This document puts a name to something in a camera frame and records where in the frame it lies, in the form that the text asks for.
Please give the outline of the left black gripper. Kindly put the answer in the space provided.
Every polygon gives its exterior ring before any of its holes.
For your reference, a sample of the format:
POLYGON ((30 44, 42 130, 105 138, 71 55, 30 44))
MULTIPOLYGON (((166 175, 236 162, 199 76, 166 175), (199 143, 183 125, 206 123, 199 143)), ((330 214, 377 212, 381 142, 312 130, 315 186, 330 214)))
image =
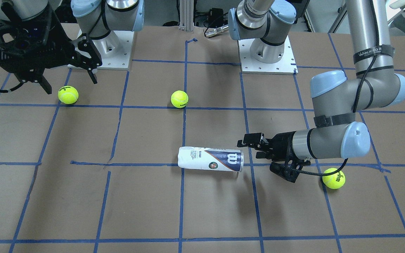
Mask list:
POLYGON ((296 158, 293 149, 293 137, 296 132, 276 134, 271 139, 266 139, 263 133, 249 133, 238 140, 237 147, 262 148, 270 145, 269 151, 257 151, 256 159, 267 159, 273 162, 288 162, 296 158))

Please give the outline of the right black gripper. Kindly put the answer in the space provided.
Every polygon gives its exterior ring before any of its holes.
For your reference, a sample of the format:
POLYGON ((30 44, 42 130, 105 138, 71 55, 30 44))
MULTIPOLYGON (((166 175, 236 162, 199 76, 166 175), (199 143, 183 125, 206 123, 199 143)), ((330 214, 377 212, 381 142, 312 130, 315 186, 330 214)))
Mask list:
POLYGON ((14 5, 0 5, 6 16, 0 19, 0 67, 20 82, 39 84, 51 95, 45 69, 71 64, 85 69, 97 84, 97 67, 102 57, 88 34, 71 40, 50 5, 24 19, 14 5))

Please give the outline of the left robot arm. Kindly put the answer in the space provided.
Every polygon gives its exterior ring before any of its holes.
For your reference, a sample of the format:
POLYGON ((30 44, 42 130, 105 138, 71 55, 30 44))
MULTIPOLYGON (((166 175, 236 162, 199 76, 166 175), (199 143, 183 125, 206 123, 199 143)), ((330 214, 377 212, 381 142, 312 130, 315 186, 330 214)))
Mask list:
POLYGON ((318 74, 310 80, 315 128, 277 134, 245 134, 238 147, 257 150, 257 158, 276 162, 365 156, 371 147, 360 110, 383 108, 405 99, 405 77, 395 73, 383 0, 347 0, 356 78, 343 71, 318 74))

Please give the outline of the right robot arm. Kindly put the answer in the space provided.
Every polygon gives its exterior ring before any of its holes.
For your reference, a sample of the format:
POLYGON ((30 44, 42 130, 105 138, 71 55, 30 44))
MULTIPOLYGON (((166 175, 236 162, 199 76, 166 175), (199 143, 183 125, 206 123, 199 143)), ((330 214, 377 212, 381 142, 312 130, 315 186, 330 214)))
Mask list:
POLYGON ((80 35, 70 39, 47 0, 0 0, 0 67, 18 79, 39 84, 51 94, 45 69, 68 66, 88 72, 97 83, 99 69, 127 70, 134 33, 144 23, 142 0, 72 0, 80 35))

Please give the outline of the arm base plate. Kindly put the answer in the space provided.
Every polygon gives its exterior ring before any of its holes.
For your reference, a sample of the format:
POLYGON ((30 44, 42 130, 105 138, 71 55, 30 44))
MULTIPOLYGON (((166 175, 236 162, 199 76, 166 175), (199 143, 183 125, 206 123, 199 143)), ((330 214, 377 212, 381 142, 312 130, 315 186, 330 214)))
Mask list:
POLYGON ((128 70, 134 37, 133 31, 109 30, 103 38, 92 40, 102 58, 98 70, 128 70))
POLYGON ((281 75, 298 73, 288 36, 284 44, 277 47, 267 45, 261 39, 238 40, 238 54, 242 73, 281 75))

